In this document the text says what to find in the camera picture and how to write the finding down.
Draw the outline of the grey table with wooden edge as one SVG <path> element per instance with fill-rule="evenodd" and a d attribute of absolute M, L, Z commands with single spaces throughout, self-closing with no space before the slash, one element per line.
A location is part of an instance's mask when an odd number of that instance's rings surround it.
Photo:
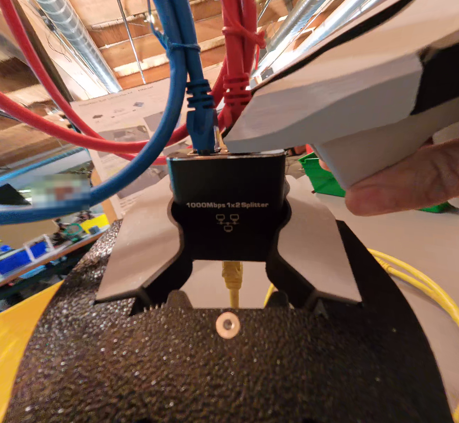
<path fill-rule="evenodd" d="M 23 265 L 17 269 L 14 269 L 10 271 L 9 273 L 6 273 L 5 275 L 1 276 L 0 280 L 0 286 L 4 286 L 8 284 L 11 281 L 14 281 L 21 277 L 23 274 L 28 273 L 35 268 L 45 265 L 49 262 L 56 261 L 63 256 L 67 256 L 70 253 L 79 250 L 89 244 L 94 243 L 97 241 L 108 229 L 110 228 L 109 225 L 102 227 L 100 231 L 98 231 L 95 234 L 89 234 L 84 236 L 80 241 L 68 244 L 68 245 L 62 245 L 61 247 L 55 249 L 53 252 L 49 252 L 47 254 L 43 254 L 40 256 L 38 259 L 33 260 L 32 262 L 28 263 L 27 265 Z"/>

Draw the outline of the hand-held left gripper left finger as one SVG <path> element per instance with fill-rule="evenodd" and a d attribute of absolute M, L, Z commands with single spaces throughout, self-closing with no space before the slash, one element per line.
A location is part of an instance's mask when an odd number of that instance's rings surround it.
<path fill-rule="evenodd" d="M 170 186 L 149 187 L 136 199 L 122 221 L 96 303 L 127 298 L 165 303 L 184 286 L 193 261 L 172 205 Z"/>

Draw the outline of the green plastic bin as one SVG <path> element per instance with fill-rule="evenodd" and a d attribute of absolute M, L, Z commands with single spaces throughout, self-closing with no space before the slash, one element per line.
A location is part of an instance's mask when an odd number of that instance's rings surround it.
<path fill-rule="evenodd" d="M 339 185 L 334 175 L 330 171 L 321 167 L 318 156 L 309 145 L 305 146 L 305 153 L 298 161 L 313 186 L 313 193 L 341 198 L 346 196 L 346 191 Z M 419 211 L 439 214 L 446 213 L 448 211 L 451 212 L 453 209 L 457 208 L 458 207 L 453 206 L 450 202 L 443 202 L 433 206 L 416 209 Z"/>

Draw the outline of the blue plastic bin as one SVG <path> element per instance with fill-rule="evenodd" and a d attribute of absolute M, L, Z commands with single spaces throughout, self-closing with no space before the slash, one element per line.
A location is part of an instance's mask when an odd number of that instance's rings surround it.
<path fill-rule="evenodd" d="M 24 248 L 13 249 L 9 245 L 1 245 L 0 274 L 2 276 L 30 263 Z"/>

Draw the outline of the silver spiral air duct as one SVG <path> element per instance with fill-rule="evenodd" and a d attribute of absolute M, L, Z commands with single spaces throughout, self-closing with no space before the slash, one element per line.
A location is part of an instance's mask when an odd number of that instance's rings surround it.
<path fill-rule="evenodd" d="M 69 0 L 34 0 L 109 93 L 122 90 Z"/>
<path fill-rule="evenodd" d="M 330 2 L 334 0 L 299 0 L 294 9 L 288 14 L 287 18 L 281 24 L 279 30 L 274 37 L 271 38 L 267 47 L 266 54 L 262 57 L 252 77 L 264 75 L 269 68 L 274 70 L 280 69 L 282 66 L 279 56 L 293 42 L 302 31 L 323 13 Z M 320 22 L 320 27 L 316 28 L 315 33 L 307 40 L 306 46 L 300 48 L 300 53 L 306 52 L 308 49 L 317 45 L 324 38 L 332 34 L 341 26 L 350 22 L 361 13 L 369 10 L 371 7 L 379 4 L 382 0 L 346 0 L 330 15 L 329 21 Z"/>

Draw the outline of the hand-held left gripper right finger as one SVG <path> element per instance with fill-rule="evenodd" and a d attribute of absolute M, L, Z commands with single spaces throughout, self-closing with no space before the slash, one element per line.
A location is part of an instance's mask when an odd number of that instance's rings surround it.
<path fill-rule="evenodd" d="M 285 187 L 286 219 L 266 261 L 270 282 L 295 308 L 310 309 L 318 298 L 362 302 L 334 215 L 301 178 L 286 176 Z"/>

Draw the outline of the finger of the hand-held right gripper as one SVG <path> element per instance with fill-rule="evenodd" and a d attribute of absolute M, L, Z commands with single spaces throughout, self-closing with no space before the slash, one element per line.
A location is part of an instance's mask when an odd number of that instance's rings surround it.
<path fill-rule="evenodd" d="M 449 66 L 430 66 L 430 49 L 458 43 L 458 0 L 356 0 L 337 30 L 323 24 L 301 56 L 254 91 L 224 142 L 233 153 L 323 144 L 399 122 L 458 95 L 439 92 Z"/>

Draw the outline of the instruction sheet on stand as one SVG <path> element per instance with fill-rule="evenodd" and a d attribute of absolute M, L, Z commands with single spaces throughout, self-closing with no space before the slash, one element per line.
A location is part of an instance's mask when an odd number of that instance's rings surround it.
<path fill-rule="evenodd" d="M 101 179 L 100 179 L 100 176 L 96 168 L 93 168 L 91 172 L 90 181 L 91 181 L 92 188 L 96 188 L 97 186 L 101 184 Z M 118 215 L 117 215 L 117 212 L 115 211 L 115 208 L 113 207 L 111 199 L 104 200 L 100 204 L 102 206 L 103 212 L 106 215 L 106 218 L 109 224 L 113 224 L 113 222 L 118 220 Z"/>

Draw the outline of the black ethernet splitter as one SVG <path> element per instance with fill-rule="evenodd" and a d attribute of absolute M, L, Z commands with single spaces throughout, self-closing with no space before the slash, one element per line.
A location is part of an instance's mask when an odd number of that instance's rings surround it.
<path fill-rule="evenodd" d="M 285 153 L 171 154 L 173 203 L 187 257 L 267 260 L 286 213 Z"/>

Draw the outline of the printed instruction sheet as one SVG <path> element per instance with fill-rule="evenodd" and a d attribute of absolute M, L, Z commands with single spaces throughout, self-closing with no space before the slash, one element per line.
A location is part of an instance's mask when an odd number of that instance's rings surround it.
<path fill-rule="evenodd" d="M 169 78 L 116 94 L 73 102 L 78 116 L 104 139 L 132 143 L 149 140 L 161 121 L 168 94 Z M 143 190 L 168 175 L 166 165 L 152 165 L 127 187 L 110 198 L 121 219 Z"/>

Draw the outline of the person's right hand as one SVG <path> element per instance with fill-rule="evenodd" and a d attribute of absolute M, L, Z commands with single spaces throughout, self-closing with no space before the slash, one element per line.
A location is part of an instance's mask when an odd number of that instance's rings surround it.
<path fill-rule="evenodd" d="M 346 191 L 347 209 L 375 216 L 422 209 L 459 196 L 459 140 L 425 145 Z"/>

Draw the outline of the yellow plastic bin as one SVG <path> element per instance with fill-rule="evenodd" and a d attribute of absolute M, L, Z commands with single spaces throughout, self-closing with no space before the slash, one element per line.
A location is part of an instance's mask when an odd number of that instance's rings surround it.
<path fill-rule="evenodd" d="M 0 314 L 0 418 L 3 419 L 14 379 L 38 320 L 62 282 Z"/>
<path fill-rule="evenodd" d="M 110 223 L 105 213 L 85 220 L 80 224 L 86 234 L 96 234 L 109 225 Z"/>

